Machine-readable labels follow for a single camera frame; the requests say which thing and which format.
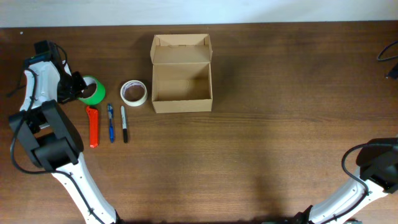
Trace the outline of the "green tape roll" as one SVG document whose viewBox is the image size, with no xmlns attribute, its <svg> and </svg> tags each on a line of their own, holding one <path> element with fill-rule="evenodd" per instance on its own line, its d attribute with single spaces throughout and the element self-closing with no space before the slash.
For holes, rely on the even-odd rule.
<svg viewBox="0 0 398 224">
<path fill-rule="evenodd" d="M 104 85 L 92 76 L 85 76 L 83 80 L 87 88 L 81 91 L 82 96 L 78 99 L 90 106 L 99 104 L 105 98 L 106 90 Z"/>
</svg>

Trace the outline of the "orange utility knife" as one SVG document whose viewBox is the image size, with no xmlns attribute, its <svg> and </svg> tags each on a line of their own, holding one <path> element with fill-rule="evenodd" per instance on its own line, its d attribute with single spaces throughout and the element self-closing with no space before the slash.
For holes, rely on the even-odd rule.
<svg viewBox="0 0 398 224">
<path fill-rule="evenodd" d="M 99 144 L 99 113 L 98 110 L 90 106 L 86 107 L 89 119 L 90 147 L 96 148 Z"/>
</svg>

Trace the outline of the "blue pen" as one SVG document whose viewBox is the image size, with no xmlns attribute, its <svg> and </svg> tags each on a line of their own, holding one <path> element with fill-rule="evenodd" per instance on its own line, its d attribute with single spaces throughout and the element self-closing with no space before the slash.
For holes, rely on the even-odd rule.
<svg viewBox="0 0 398 224">
<path fill-rule="evenodd" d="M 114 111 L 111 103 L 107 104 L 107 111 L 108 111 L 108 123 L 109 123 L 109 139 L 110 142 L 113 143 L 115 139 L 114 124 L 113 124 Z"/>
</svg>

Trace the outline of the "black sharpie marker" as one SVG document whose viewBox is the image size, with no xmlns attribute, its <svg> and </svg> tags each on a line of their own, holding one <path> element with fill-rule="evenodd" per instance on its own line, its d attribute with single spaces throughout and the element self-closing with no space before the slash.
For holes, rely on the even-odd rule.
<svg viewBox="0 0 398 224">
<path fill-rule="evenodd" d="M 121 106 L 121 119 L 122 119 L 122 129 L 123 129 L 123 141 L 124 143 L 128 143 L 126 111 L 123 105 Z"/>
</svg>

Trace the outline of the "white masking tape roll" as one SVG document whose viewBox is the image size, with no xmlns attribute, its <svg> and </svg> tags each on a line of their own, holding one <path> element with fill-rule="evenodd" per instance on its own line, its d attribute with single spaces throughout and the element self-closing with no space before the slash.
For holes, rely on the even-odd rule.
<svg viewBox="0 0 398 224">
<path fill-rule="evenodd" d="M 139 80 L 129 80 L 120 89 L 120 95 L 128 106 L 137 107 L 145 103 L 148 92 L 144 83 Z"/>
</svg>

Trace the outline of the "brown cardboard box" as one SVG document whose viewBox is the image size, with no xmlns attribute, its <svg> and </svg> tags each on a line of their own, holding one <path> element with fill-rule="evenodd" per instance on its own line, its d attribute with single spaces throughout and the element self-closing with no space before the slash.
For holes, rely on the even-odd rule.
<svg viewBox="0 0 398 224">
<path fill-rule="evenodd" d="M 212 54 L 209 34 L 154 36 L 150 57 L 156 113 L 212 110 Z"/>
</svg>

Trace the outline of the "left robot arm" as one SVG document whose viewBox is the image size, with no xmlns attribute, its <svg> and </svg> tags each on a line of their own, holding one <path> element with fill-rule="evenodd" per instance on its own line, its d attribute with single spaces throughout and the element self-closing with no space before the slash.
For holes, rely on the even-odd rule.
<svg viewBox="0 0 398 224">
<path fill-rule="evenodd" d="M 13 166 L 29 175 L 50 174 L 68 192 L 86 223 L 122 223 L 88 171 L 84 144 L 61 105 L 81 100 L 89 116 L 90 146 L 99 143 L 99 113 L 104 86 L 68 66 L 66 51 L 55 42 L 35 43 L 35 54 L 24 60 L 25 97 L 19 112 L 9 117 Z"/>
</svg>

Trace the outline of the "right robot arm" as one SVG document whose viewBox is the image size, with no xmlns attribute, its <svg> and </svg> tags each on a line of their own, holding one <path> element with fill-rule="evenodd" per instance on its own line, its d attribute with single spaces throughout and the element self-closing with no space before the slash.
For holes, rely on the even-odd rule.
<svg viewBox="0 0 398 224">
<path fill-rule="evenodd" d="M 371 202 L 397 192 L 397 138 L 376 138 L 348 149 L 341 168 L 349 179 L 326 200 L 297 213 L 291 223 L 346 223 Z"/>
</svg>

